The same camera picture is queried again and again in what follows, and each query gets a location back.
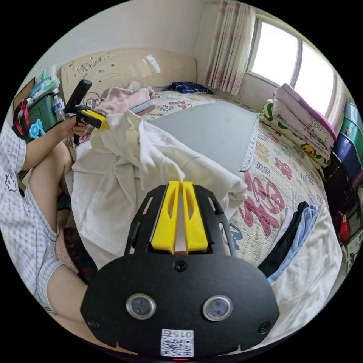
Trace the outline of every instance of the water bottle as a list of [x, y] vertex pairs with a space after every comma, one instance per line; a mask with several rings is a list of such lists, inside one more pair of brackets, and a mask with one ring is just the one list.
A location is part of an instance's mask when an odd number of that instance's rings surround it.
[[53, 111], [56, 114], [58, 122], [66, 119], [66, 115], [64, 113], [64, 103], [58, 95], [54, 96]]

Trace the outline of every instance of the headboard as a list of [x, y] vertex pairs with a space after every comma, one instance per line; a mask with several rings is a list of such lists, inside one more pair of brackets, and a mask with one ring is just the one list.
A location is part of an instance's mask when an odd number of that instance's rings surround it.
[[106, 89], [130, 81], [153, 88], [169, 86], [173, 82], [196, 82], [197, 64], [193, 57], [166, 50], [120, 48], [68, 62], [60, 69], [60, 78], [67, 102], [81, 79], [92, 82], [87, 95], [97, 98]]

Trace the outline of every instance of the ironing board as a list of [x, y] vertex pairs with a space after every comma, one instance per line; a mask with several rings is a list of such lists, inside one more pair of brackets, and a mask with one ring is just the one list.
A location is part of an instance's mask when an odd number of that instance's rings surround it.
[[150, 120], [151, 124], [234, 175], [250, 166], [258, 122], [258, 113], [225, 101], [194, 106]]

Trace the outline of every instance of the curtain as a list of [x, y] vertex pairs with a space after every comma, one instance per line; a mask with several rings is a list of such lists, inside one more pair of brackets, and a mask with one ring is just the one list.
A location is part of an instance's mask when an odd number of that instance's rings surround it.
[[246, 72], [256, 10], [238, 1], [222, 1], [209, 55], [205, 85], [237, 95]]

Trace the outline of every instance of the knee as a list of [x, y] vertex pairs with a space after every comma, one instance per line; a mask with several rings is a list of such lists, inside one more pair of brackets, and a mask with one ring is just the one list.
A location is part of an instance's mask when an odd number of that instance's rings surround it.
[[72, 157], [68, 150], [68, 147], [60, 142], [52, 151], [53, 156], [55, 156], [58, 160], [62, 160], [63, 164], [72, 163]]
[[62, 173], [65, 171], [69, 172], [73, 165], [73, 159], [67, 146], [61, 142], [59, 143], [44, 160], [49, 160], [48, 162], [59, 169]]

